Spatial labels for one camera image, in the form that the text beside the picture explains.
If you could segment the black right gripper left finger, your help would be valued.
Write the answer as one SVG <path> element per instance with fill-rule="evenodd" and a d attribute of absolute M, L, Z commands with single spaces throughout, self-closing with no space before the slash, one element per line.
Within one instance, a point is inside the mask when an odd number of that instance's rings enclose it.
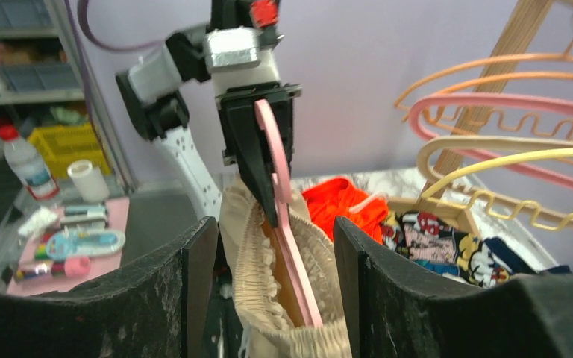
<path fill-rule="evenodd" d="M 63 294 L 0 293 L 0 357 L 200 357 L 217 239 L 206 217 Z"/>

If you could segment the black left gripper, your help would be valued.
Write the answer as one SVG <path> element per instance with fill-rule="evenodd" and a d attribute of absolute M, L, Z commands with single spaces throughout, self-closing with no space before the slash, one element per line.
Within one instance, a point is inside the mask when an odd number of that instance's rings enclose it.
<path fill-rule="evenodd" d="M 272 227 L 278 226 L 275 195 L 266 163 L 271 160 L 257 109 L 269 105 L 278 127 L 286 161 L 294 154 L 294 101 L 301 96 L 300 84 L 261 83 L 228 89 L 215 97 L 225 140 L 222 160 L 225 166 L 238 165 L 243 183 L 260 203 Z"/>

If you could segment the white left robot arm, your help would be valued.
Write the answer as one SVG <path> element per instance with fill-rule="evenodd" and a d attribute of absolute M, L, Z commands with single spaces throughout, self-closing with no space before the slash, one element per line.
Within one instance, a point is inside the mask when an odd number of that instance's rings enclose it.
<path fill-rule="evenodd" d="M 134 129 L 149 142 L 178 148 L 182 181 L 200 216 L 214 216 L 218 198 L 204 161 L 190 148 L 190 112 L 181 95 L 188 81 L 213 85 L 225 140 L 225 165 L 237 165 L 243 183 L 273 227 L 284 224 L 293 146 L 294 100 L 301 88 L 280 79 L 273 54 L 276 25 L 210 28 L 171 34 L 116 82 Z"/>

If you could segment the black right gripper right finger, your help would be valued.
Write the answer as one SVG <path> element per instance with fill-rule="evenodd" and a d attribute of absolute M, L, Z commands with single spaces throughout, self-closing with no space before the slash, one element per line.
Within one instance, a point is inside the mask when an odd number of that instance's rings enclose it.
<path fill-rule="evenodd" d="M 573 274 L 482 289 L 409 261 L 345 217 L 334 252 L 354 357 L 573 357 Z"/>

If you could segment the orange mesh shorts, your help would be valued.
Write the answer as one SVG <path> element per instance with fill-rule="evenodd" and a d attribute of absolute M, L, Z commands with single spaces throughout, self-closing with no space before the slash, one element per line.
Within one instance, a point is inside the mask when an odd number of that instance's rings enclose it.
<path fill-rule="evenodd" d="M 334 241 L 334 222 L 344 216 L 381 244 L 381 222 L 389 215 L 387 200 L 357 188 L 346 177 L 336 177 L 302 192 L 312 222 Z"/>

